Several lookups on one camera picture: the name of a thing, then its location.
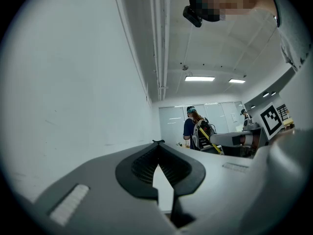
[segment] white ceiling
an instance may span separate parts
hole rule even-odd
[[[152,101],[157,101],[150,0],[124,2],[144,79],[149,84]],[[266,11],[253,10],[249,15],[239,16],[235,21],[203,21],[201,28],[193,27],[185,62],[189,69],[182,73],[191,31],[191,23],[182,15],[187,5],[189,0],[170,0],[166,98],[224,92],[242,94],[267,80],[280,68],[283,61],[275,19]],[[216,78],[213,82],[185,82],[185,76],[190,73]],[[246,83],[230,87],[228,81],[231,78],[243,79],[244,75]]]

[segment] ceiling fixture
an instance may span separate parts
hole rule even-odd
[[[230,83],[238,83],[238,84],[243,84],[245,81],[244,80],[238,80],[238,79],[230,79]]]
[[[215,77],[212,76],[187,76],[185,81],[213,81]]]

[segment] white board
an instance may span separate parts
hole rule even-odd
[[[260,112],[260,125],[264,128],[268,140],[270,140],[281,130],[283,123],[273,103],[270,103]]]

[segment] sleeve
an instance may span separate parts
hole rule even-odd
[[[189,129],[188,129],[188,120],[186,120],[185,124],[184,124],[184,134],[183,136],[191,136]]]

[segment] fluorescent light panel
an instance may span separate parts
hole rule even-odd
[[[212,76],[187,76],[185,81],[213,81],[215,77]]]
[[[238,84],[243,84],[245,81],[244,80],[238,80],[238,79],[230,79],[230,83],[238,83]]]

